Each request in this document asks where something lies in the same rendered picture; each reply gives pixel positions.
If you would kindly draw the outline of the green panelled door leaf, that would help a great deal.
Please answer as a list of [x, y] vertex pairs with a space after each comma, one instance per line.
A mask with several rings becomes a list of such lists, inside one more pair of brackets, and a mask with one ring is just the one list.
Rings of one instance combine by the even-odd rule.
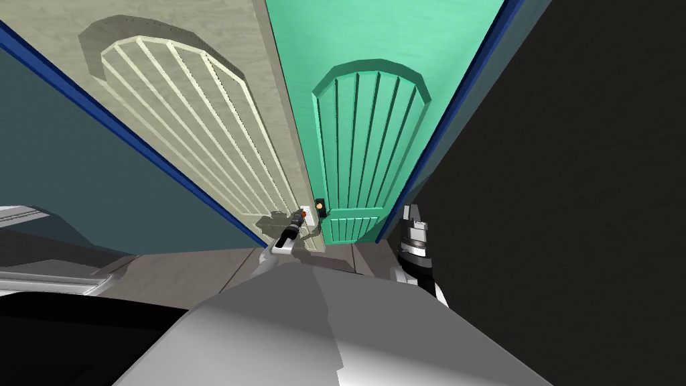
[[326, 245], [374, 241], [505, 0], [265, 0]]

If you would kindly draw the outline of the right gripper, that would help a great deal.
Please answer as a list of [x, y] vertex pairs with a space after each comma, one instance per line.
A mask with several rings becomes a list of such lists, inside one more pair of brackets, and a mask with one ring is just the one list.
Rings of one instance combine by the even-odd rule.
[[403, 209], [403, 243], [406, 245], [424, 245], [427, 223], [423, 222], [417, 204], [404, 205]]

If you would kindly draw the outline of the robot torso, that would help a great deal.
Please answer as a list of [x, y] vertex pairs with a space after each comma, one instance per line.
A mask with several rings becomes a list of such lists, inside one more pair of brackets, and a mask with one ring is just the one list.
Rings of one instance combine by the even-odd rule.
[[416, 285], [286, 263], [184, 314], [113, 386], [551, 386]]

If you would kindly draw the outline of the beige panelled door leaf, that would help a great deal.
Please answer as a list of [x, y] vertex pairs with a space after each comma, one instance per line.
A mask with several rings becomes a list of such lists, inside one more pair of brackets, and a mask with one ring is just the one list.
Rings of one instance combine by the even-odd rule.
[[322, 251], [266, 0], [0, 0], [0, 20], [262, 241], [307, 212]]

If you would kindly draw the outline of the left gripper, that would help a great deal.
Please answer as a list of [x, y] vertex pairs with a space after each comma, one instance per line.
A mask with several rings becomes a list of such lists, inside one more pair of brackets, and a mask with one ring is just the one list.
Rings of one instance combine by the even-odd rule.
[[290, 223], [285, 227], [281, 234], [282, 239], [295, 240], [302, 227], [302, 211], [293, 213]]

